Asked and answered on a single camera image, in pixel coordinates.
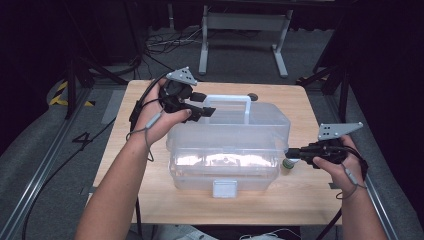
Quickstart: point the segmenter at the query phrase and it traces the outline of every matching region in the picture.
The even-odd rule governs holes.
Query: gray carpet
[[[172,31],[163,29],[151,34],[166,32]],[[331,31],[288,33],[282,50],[289,73],[287,79],[279,77],[270,51],[271,44],[278,39],[273,33],[259,33],[248,37],[230,32],[213,35],[209,40],[209,64],[205,76],[197,74],[200,57],[200,44],[197,42],[180,46],[170,53],[152,56],[173,69],[189,66],[193,75],[202,81],[293,85],[299,77],[312,75],[312,68],[331,34]],[[139,67],[138,73],[136,72],[137,79],[149,79],[169,71],[147,57],[144,59],[147,63]],[[124,67],[116,66],[110,69],[119,70]],[[122,77],[131,80],[133,73]],[[314,90],[316,87],[319,87],[319,84],[312,84],[307,88],[307,92],[317,117],[317,124],[337,122],[333,111],[334,102],[338,99],[337,94],[325,97]],[[46,96],[46,101],[51,99],[56,89],[57,86],[52,88],[50,94]],[[118,86],[108,79],[96,80],[88,99],[95,101],[96,104],[94,107],[83,107],[79,113],[60,148],[53,170],[81,146],[81,143],[72,142],[74,138],[85,132],[90,133],[91,138],[113,119],[124,90],[125,87]],[[1,156],[0,226],[4,226],[18,203],[26,184],[52,143],[65,114],[65,106],[50,106],[49,111],[31,124]],[[376,186],[398,239],[424,239],[415,211],[392,177],[352,92],[349,95],[347,120],[361,121],[365,125],[352,136],[360,152],[369,161],[370,178]],[[91,186],[93,182],[110,131],[111,128],[108,128],[93,143],[79,152],[43,190],[30,216],[26,231],[27,239],[72,239],[87,200],[87,195],[81,194],[81,190]],[[323,227],[302,227],[303,239],[315,239]],[[146,225],[144,229],[148,234],[151,226]],[[338,227],[337,232],[338,238],[335,236],[336,229],[333,228],[324,239],[342,239],[342,227]],[[21,231],[14,239],[18,238],[21,238]]]

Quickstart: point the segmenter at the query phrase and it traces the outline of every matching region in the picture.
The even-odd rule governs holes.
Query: plastic storage box
[[[266,190],[289,148],[289,119],[275,105],[248,96],[208,95],[203,104],[216,108],[212,117],[177,124],[168,133],[175,186],[213,190],[215,197]]]

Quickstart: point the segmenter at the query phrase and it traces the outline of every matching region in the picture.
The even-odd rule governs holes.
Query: hand
[[[356,150],[355,144],[349,136],[342,136],[340,140],[342,141],[343,145],[352,147]],[[354,185],[347,177],[344,168],[341,164],[333,164],[320,157],[314,157],[313,161],[318,167],[322,168],[331,175],[333,182],[338,187],[340,187],[345,194],[352,192]],[[362,178],[361,165],[359,164],[359,159],[355,157],[355,155],[348,153],[347,158],[343,161],[343,164],[352,172],[352,174],[358,181],[358,184],[364,186],[364,180]]]
[[[166,79],[161,79],[159,82],[152,88],[152,90],[147,94],[144,103],[147,103],[152,100],[158,99],[159,89],[165,84]],[[159,101],[153,101],[143,107],[143,110],[138,117],[137,124],[135,125],[134,130],[143,129],[146,124],[155,116],[157,113],[161,112],[161,116],[153,124],[153,126],[147,130],[147,142],[149,145],[152,145],[154,142],[158,141],[165,136],[166,133],[177,123],[180,123],[191,115],[191,110],[185,109],[180,110],[175,113],[166,113],[162,111],[162,106],[159,104]],[[135,133],[133,135],[144,135],[146,131]]]

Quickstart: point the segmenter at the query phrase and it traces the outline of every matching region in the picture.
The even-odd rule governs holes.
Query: white handle
[[[203,101],[205,107],[210,107],[211,102],[245,102],[244,109],[244,124],[249,124],[250,105],[252,100],[245,95],[208,95]]]

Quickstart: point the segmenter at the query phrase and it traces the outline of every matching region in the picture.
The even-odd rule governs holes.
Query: wooden table
[[[128,118],[148,81],[131,81],[123,98],[94,186],[98,186],[130,129]],[[318,124],[305,90],[300,86],[199,83],[194,91],[206,94],[256,93],[258,101],[274,103],[291,121],[290,147],[317,141]],[[239,191],[237,198],[217,199],[209,191],[179,190],[169,174],[166,137],[151,150],[139,199],[141,221],[155,224],[326,225],[341,206],[331,190],[331,177],[300,161],[266,191]]]

